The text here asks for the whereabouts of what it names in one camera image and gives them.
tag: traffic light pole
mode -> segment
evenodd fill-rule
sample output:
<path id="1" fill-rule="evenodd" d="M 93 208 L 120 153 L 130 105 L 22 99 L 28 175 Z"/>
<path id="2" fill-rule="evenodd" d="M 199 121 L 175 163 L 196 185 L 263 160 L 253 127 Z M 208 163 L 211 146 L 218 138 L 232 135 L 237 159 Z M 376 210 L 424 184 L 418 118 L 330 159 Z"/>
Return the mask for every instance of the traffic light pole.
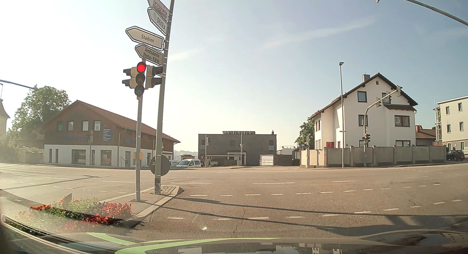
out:
<path id="1" fill-rule="evenodd" d="M 169 38 L 171 34 L 172 13 L 174 11 L 174 0 L 169 6 L 169 20 L 167 22 L 167 33 L 164 39 L 164 54 L 162 61 L 162 83 L 159 88 L 158 125 L 156 131 L 156 157 L 155 157 L 155 195 L 161 194 L 161 157 L 162 157 L 162 115 L 164 108 L 164 89 L 166 87 L 167 53 L 169 50 Z"/>
<path id="2" fill-rule="evenodd" d="M 398 90 L 395 89 L 394 91 L 390 92 L 389 94 L 385 95 L 385 97 L 381 98 L 381 99 L 378 99 L 376 102 L 372 103 L 371 106 L 367 107 L 366 111 L 364 112 L 364 119 L 362 121 L 362 124 L 364 125 L 364 167 L 367 167 L 366 166 L 366 159 L 367 159 L 367 156 L 366 156 L 366 146 L 368 144 L 368 140 L 366 138 L 366 133 L 367 133 L 367 127 L 366 127 L 366 123 L 367 123 L 367 112 L 369 111 L 370 108 L 372 108 L 372 106 L 376 105 L 377 103 L 381 102 L 383 99 L 385 99 L 386 97 L 392 95 L 393 93 L 397 92 Z"/>
<path id="3" fill-rule="evenodd" d="M 137 152 L 135 158 L 135 188 L 136 188 L 136 201 L 140 201 L 140 149 L 141 149 L 141 110 L 143 108 L 143 95 L 137 97 L 138 100 L 138 114 L 137 114 Z"/>
<path id="4" fill-rule="evenodd" d="M 460 19 L 460 18 L 458 18 L 458 17 L 456 17 L 456 16 L 453 16 L 453 15 L 447 13 L 447 12 L 444 12 L 444 11 L 442 11 L 442 10 L 440 10 L 440 9 L 437 9 L 436 7 L 427 5 L 427 4 L 425 4 L 425 3 L 421 3 L 420 1 L 417 1 L 417 0 L 407 0 L 407 1 L 410 1 L 410 2 L 415 3 L 415 4 L 417 4 L 417 5 L 420 5 L 420 6 L 429 8 L 429 9 L 431 9 L 432 11 L 436 11 L 436 12 L 438 12 L 438 13 L 440 13 L 440 14 L 446 16 L 446 17 L 452 18 L 453 20 L 458 21 L 458 22 L 460 22 L 460 23 L 462 23 L 462 24 L 468 26 L 468 22 L 467 22 L 467 21 L 464 21 L 464 20 L 462 20 L 462 19 Z"/>

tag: street sign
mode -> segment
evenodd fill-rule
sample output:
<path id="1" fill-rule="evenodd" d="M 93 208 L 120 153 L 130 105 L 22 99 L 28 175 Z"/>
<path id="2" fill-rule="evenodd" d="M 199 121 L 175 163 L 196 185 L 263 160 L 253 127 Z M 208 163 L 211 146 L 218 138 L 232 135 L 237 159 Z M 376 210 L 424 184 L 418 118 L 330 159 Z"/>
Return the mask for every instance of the street sign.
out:
<path id="1" fill-rule="evenodd" d="M 148 30 L 139 28 L 137 26 L 127 28 L 125 33 L 127 33 L 128 37 L 130 37 L 133 42 L 144 43 L 162 50 L 162 44 L 164 40 L 162 36 L 156 35 L 155 33 L 149 32 Z"/>
<path id="2" fill-rule="evenodd" d="M 144 44 L 137 45 L 135 47 L 135 51 L 141 58 L 145 57 L 149 62 L 162 66 L 163 55 L 161 52 L 147 47 Z"/>
<path id="3" fill-rule="evenodd" d="M 148 0 L 148 5 L 155 9 L 166 22 L 169 21 L 169 9 L 160 0 Z"/>
<path id="4" fill-rule="evenodd" d="M 158 13 L 156 13 L 156 10 L 148 8 L 148 16 L 151 23 L 153 23 L 163 34 L 166 34 L 167 22 L 164 21 Z"/>
<path id="5" fill-rule="evenodd" d="M 155 173 L 155 160 L 156 156 L 153 156 L 151 161 L 149 161 L 149 169 L 151 170 L 151 173 Z M 166 156 L 161 155 L 161 176 L 166 175 L 169 173 L 169 169 L 171 167 L 171 162 L 169 162 L 169 159 L 167 159 Z"/>

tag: road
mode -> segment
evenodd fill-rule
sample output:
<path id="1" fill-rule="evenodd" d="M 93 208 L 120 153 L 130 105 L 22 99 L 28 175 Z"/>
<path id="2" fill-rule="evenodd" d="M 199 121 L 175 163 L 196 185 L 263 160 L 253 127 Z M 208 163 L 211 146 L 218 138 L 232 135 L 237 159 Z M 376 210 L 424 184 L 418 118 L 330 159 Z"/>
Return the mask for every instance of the road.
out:
<path id="1" fill-rule="evenodd" d="M 352 169 L 171 170 L 183 189 L 127 236 L 155 239 L 357 237 L 468 218 L 467 163 Z M 0 188 L 36 202 L 134 192 L 134 170 L 0 165 Z M 142 188 L 153 184 L 142 171 Z"/>

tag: brick building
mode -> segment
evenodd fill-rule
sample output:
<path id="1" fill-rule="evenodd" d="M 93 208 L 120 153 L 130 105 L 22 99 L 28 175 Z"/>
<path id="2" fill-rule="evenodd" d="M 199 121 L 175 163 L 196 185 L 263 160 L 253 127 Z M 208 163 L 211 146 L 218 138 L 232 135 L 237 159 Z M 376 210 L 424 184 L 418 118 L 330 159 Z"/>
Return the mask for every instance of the brick building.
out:
<path id="1" fill-rule="evenodd" d="M 57 165 L 135 166 L 135 120 L 75 101 L 43 123 L 44 162 Z M 156 129 L 142 123 L 142 166 L 155 154 Z M 162 134 L 163 155 L 174 158 L 177 139 Z"/>

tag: curb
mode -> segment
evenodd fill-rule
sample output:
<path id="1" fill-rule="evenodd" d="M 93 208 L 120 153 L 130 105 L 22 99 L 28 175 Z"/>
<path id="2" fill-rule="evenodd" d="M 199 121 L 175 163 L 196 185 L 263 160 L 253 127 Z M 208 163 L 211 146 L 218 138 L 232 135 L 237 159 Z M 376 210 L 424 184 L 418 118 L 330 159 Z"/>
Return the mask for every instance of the curb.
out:
<path id="1" fill-rule="evenodd" d="M 180 186 L 175 186 L 175 189 L 172 191 L 170 195 L 167 195 L 161 198 L 158 202 L 150 205 L 148 208 L 144 209 L 143 211 L 139 212 L 136 215 L 132 215 L 130 218 L 120 221 L 119 223 L 124 225 L 126 228 L 133 228 L 138 225 L 141 221 L 143 221 L 148 215 L 152 214 L 155 210 L 160 208 L 162 205 L 167 203 L 172 198 L 176 197 L 179 193 Z"/>

